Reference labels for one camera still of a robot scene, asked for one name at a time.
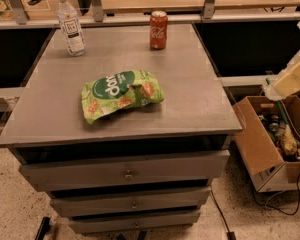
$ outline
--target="box flap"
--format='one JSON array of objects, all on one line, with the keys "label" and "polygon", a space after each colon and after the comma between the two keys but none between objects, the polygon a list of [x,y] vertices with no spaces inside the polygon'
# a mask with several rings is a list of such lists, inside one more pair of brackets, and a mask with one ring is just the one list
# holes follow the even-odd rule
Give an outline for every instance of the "box flap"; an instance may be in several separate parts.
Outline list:
[{"label": "box flap", "polygon": [[253,108],[267,102],[262,96],[246,97],[233,106],[237,116],[243,116],[245,121],[243,130],[235,134],[235,141],[250,175],[284,163]]}]

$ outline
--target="gray drawer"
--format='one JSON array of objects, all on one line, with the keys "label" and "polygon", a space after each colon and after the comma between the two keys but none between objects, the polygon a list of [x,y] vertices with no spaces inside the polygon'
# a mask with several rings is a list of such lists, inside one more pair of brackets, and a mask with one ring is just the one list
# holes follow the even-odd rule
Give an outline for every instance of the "gray drawer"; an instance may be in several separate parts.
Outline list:
[{"label": "gray drawer", "polygon": [[150,213],[140,216],[123,216],[81,221],[70,221],[69,226],[75,233],[94,233],[196,223],[200,210]]},{"label": "gray drawer", "polygon": [[52,199],[50,204],[62,217],[135,212],[175,207],[200,207],[210,187],[179,188]]},{"label": "gray drawer", "polygon": [[37,191],[143,184],[219,177],[229,152],[169,155],[21,165],[21,174]]}]

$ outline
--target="power cord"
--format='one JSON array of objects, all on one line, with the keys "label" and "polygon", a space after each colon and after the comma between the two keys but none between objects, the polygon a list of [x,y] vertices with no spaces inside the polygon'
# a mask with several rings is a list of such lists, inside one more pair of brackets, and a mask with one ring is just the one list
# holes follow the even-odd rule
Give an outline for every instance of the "power cord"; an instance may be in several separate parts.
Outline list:
[{"label": "power cord", "polygon": [[260,205],[260,206],[264,206],[264,207],[267,207],[267,208],[271,208],[271,209],[277,210],[277,211],[279,211],[279,212],[281,212],[281,213],[283,213],[283,214],[285,214],[285,215],[293,216],[293,215],[295,215],[295,214],[299,211],[299,208],[300,208],[300,187],[299,187],[299,183],[300,183],[300,170],[299,170],[299,174],[298,174],[297,182],[296,182],[297,193],[298,193],[297,207],[296,207],[296,209],[295,209],[293,212],[291,212],[291,213],[285,212],[285,211],[283,211],[283,210],[282,210],[281,208],[279,208],[279,207],[275,207],[275,206],[273,206],[273,205],[269,205],[269,204],[268,204],[268,202],[269,202],[269,200],[270,200],[271,198],[273,198],[273,197],[276,196],[276,195],[282,194],[282,193],[284,193],[285,191],[282,191],[282,192],[279,192],[279,193],[276,193],[276,194],[270,196],[270,197],[268,198],[268,200],[267,200],[266,203],[260,203],[260,202],[258,202],[257,199],[256,199],[255,192],[254,192],[254,188],[253,188],[253,184],[251,184],[251,186],[252,186],[252,195],[253,195],[253,199],[254,199],[254,201],[256,202],[256,204],[258,204],[258,205]]},{"label": "power cord", "polygon": [[235,236],[235,234],[234,234],[233,231],[230,231],[229,226],[228,226],[228,223],[227,223],[227,221],[226,221],[226,218],[224,217],[223,212],[221,211],[220,206],[219,206],[219,204],[218,204],[218,202],[217,202],[217,200],[216,200],[216,198],[215,198],[215,196],[214,196],[214,194],[213,194],[212,186],[211,186],[211,192],[210,192],[210,195],[211,195],[212,201],[214,202],[214,204],[215,204],[216,207],[218,208],[218,211],[219,211],[219,213],[220,213],[220,215],[221,215],[221,217],[222,217],[222,219],[223,219],[223,222],[224,222],[224,224],[225,224],[225,226],[226,226],[228,240],[236,240],[236,236]]}]

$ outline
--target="cardboard box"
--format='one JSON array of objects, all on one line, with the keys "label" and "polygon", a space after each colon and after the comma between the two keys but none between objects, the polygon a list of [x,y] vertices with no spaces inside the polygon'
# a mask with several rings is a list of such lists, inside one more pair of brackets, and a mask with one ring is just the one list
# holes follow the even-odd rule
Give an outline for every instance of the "cardboard box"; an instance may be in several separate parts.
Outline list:
[{"label": "cardboard box", "polygon": [[[300,135],[300,99],[298,96],[289,96],[283,103]],[[245,97],[233,108],[243,128],[242,132],[235,135],[235,142],[256,191],[296,190],[300,162],[283,159],[258,117],[260,114],[279,115],[275,102],[263,96]]]}]

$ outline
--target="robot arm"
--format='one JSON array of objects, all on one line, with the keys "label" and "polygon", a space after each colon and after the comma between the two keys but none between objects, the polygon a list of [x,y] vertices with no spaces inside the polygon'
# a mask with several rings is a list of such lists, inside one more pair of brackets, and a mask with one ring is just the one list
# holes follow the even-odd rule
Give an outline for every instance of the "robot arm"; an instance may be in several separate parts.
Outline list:
[{"label": "robot arm", "polygon": [[281,100],[300,91],[300,51],[291,59],[287,67],[276,78],[265,80],[265,95],[270,100]]}]

